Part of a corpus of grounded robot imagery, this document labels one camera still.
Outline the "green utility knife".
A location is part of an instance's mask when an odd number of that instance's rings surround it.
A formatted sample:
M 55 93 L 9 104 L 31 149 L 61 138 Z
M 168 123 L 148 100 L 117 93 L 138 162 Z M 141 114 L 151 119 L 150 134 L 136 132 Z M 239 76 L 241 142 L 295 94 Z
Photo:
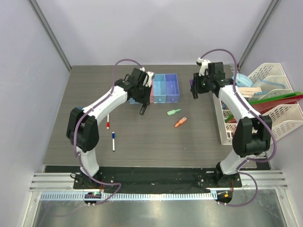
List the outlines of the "green utility knife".
M 181 109 L 170 110 L 170 111 L 167 111 L 167 115 L 171 116 L 171 115 L 174 115 L 176 113 L 179 113 L 180 111 L 181 111 Z

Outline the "purple capped black highlighter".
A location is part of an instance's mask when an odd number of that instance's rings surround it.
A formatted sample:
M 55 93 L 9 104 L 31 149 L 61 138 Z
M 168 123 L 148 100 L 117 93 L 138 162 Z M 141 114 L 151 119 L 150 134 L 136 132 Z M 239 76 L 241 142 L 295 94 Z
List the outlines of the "purple capped black highlighter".
M 189 82 L 190 82 L 190 86 L 192 87 L 194 85 L 194 80 L 191 79 Z

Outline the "purple plastic box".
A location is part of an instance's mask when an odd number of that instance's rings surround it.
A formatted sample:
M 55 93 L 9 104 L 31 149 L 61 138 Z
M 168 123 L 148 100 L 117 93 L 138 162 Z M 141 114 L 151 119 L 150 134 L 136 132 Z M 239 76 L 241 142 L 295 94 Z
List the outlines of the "purple plastic box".
M 180 98 L 177 74 L 165 74 L 166 102 L 177 103 Z

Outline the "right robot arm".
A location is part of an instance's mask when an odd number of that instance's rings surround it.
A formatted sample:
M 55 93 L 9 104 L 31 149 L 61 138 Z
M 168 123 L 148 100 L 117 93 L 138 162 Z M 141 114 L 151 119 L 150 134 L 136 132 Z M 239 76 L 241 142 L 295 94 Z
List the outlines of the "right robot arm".
M 198 73 L 190 81 L 193 98 L 212 92 L 227 105 L 237 127 L 232 138 L 232 151 L 216 165 L 214 182 L 219 187 L 230 187 L 237 178 L 238 170 L 250 159 L 268 151 L 271 142 L 272 120 L 252 108 L 241 95 L 233 79 L 225 77 L 223 63 L 199 58 Z

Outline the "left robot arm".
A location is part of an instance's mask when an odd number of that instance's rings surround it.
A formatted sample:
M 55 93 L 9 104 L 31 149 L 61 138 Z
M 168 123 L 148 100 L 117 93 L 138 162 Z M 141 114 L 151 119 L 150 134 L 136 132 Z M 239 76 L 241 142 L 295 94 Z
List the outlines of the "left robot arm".
M 86 175 L 84 183 L 89 188 L 95 189 L 101 182 L 101 177 L 97 174 L 99 165 L 95 152 L 99 142 L 99 124 L 129 99 L 142 104 L 139 114 L 144 115 L 150 104 L 153 79 L 153 72 L 145 71 L 145 68 L 134 68 L 130 75 L 115 81 L 114 86 L 94 103 L 83 109 L 72 109 L 66 137 L 74 146 L 80 169 Z

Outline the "pink plastic box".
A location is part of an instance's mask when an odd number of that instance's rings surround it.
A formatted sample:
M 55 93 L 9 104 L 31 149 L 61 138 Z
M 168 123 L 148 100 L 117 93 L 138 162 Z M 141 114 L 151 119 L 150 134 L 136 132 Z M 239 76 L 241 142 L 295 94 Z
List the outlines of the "pink plastic box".
M 154 94 L 153 94 L 153 87 L 151 88 L 151 93 L 150 93 L 150 103 L 154 102 Z

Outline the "light blue box left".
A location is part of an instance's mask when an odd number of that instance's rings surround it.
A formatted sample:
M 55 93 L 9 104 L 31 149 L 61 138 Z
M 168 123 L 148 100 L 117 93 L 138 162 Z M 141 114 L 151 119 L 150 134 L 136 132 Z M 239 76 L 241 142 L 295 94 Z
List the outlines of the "light blue box left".
M 129 99 L 129 103 L 130 104 L 139 104 L 138 102 L 136 102 L 133 98 Z

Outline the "light blue box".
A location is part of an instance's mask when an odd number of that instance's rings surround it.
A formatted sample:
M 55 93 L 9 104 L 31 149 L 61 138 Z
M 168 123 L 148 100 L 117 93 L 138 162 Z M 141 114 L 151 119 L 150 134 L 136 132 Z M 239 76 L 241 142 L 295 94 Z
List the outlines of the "light blue box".
M 130 104 L 139 104 L 138 102 L 136 102 L 133 98 L 129 99 L 129 103 Z
M 166 80 L 164 74 L 155 74 L 153 79 L 153 102 L 166 103 Z

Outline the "light blue box middle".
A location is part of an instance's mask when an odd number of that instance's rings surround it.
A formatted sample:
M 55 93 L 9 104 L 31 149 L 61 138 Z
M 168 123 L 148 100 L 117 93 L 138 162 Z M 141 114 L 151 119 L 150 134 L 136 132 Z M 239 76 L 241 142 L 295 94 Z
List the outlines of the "light blue box middle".
M 153 79 L 153 102 L 166 103 L 166 80 L 164 74 L 155 74 Z

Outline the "red capped white marker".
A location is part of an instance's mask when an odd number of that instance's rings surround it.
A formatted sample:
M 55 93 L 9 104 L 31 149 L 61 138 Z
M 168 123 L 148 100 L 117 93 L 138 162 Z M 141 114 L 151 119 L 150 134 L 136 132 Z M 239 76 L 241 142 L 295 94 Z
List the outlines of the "red capped white marker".
M 109 129 L 110 128 L 110 121 L 109 121 L 109 114 L 107 115 L 107 126 L 106 126 L 106 129 Z

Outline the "blue capped white marker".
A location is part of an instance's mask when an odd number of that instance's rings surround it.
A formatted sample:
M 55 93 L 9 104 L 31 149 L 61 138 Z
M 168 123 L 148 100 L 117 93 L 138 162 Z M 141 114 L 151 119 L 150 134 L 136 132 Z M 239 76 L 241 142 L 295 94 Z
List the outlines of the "blue capped white marker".
M 116 148 L 115 148 L 115 137 L 116 134 L 115 132 L 112 132 L 112 151 L 115 152 Z

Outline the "white mesh basket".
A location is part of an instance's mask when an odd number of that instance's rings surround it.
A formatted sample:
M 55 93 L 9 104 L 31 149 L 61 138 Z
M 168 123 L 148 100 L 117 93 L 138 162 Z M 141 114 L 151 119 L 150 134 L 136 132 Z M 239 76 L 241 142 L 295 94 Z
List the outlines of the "white mesh basket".
M 225 120 L 231 116 L 231 112 L 222 108 L 222 102 L 216 97 L 215 94 L 213 94 L 213 101 L 221 144 L 231 145 L 233 132 L 237 126 L 237 123 L 226 123 Z

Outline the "wooden stick bundle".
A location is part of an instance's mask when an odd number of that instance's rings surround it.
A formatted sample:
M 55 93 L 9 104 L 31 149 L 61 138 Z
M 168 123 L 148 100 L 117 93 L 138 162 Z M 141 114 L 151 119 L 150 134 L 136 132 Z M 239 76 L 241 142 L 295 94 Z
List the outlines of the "wooden stick bundle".
M 262 92 L 260 87 L 239 87 L 238 89 L 244 98 L 251 98 L 255 93 Z

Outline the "white mesh file rack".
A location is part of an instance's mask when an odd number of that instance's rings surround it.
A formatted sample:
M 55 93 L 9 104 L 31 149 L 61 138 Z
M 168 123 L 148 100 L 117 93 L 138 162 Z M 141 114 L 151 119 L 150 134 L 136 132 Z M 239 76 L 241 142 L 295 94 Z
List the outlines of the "white mesh file rack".
M 255 93 L 250 101 L 294 93 L 280 63 L 263 63 L 249 78 L 254 83 L 253 86 L 262 90 L 259 94 Z M 277 140 L 303 125 L 303 111 L 298 102 L 278 105 L 263 115 L 272 119 L 272 132 Z

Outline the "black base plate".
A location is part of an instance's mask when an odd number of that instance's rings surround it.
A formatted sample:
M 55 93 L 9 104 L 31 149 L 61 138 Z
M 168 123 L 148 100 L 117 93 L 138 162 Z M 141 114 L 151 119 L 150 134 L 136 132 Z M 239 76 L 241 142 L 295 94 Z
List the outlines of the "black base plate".
M 241 188 L 239 174 L 223 175 L 216 168 L 172 168 L 172 167 L 104 167 L 101 166 L 94 179 L 107 183 L 100 185 L 85 173 L 75 174 L 75 189 L 102 188 L 113 192 L 120 183 L 120 193 L 169 193 L 181 190 L 207 188 Z

